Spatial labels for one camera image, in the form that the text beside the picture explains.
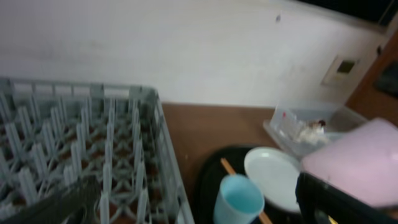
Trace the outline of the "white napkin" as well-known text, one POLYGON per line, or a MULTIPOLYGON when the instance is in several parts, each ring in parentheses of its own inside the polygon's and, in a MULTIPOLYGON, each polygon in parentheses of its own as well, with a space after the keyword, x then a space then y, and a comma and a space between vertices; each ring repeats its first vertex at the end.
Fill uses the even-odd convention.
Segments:
POLYGON ((294 139, 296 142, 306 142, 308 144, 316 145, 318 143, 329 143, 330 140, 326 137, 323 127, 309 127, 306 126, 300 130, 298 136, 294 139))

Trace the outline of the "wooden chopstick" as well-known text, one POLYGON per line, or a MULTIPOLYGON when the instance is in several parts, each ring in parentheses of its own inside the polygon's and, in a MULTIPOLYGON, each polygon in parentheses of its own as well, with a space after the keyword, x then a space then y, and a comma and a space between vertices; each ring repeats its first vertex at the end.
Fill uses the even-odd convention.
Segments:
MULTIPOLYGON (((229 164, 229 162, 225 158, 221 158, 220 162, 229 175, 236 174, 235 170, 232 168, 232 166, 229 164)), ((259 214, 259 220, 261 221, 262 224, 272 224, 272 221, 270 220, 270 218, 267 216, 267 214, 264 211, 262 211, 259 214)))

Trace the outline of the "brown snack wrapper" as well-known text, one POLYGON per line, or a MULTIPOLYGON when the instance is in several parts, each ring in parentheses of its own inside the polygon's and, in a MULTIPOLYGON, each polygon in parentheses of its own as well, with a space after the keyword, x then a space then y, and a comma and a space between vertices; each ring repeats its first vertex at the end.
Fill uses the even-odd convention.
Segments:
POLYGON ((326 125, 326 122, 322 119, 319 119, 319 120, 309 121, 308 125, 311 128, 322 128, 326 125))

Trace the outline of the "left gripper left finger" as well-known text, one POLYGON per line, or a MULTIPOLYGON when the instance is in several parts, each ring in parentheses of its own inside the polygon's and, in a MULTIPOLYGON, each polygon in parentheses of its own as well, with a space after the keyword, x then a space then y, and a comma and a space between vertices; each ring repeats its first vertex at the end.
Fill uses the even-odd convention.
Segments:
POLYGON ((1 223, 93 223, 100 196, 101 187, 96 177, 87 176, 2 220, 1 223))

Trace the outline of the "pink plastic cup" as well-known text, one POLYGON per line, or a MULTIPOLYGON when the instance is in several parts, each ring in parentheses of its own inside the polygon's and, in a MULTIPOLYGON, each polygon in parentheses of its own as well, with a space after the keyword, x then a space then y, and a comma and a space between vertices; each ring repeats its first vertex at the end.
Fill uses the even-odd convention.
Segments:
POLYGON ((397 205, 397 127, 373 119, 303 157, 305 172, 372 206, 397 205))

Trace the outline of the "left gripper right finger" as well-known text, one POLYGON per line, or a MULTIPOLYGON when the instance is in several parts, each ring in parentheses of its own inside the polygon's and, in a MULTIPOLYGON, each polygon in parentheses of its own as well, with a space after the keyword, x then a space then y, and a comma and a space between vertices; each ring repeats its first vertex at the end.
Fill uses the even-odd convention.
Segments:
POLYGON ((389 215, 305 172, 297 179, 295 195, 305 223, 316 223, 316 213, 323 212, 337 223, 397 224, 389 215))

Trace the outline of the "blue plastic cup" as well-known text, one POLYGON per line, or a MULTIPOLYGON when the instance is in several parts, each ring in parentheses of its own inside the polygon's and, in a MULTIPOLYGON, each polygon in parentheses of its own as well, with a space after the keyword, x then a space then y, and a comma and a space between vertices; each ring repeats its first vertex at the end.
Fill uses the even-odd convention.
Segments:
POLYGON ((220 188, 213 210, 215 224, 252 223, 265 206, 264 196, 258 187, 241 174, 227 175, 220 188))

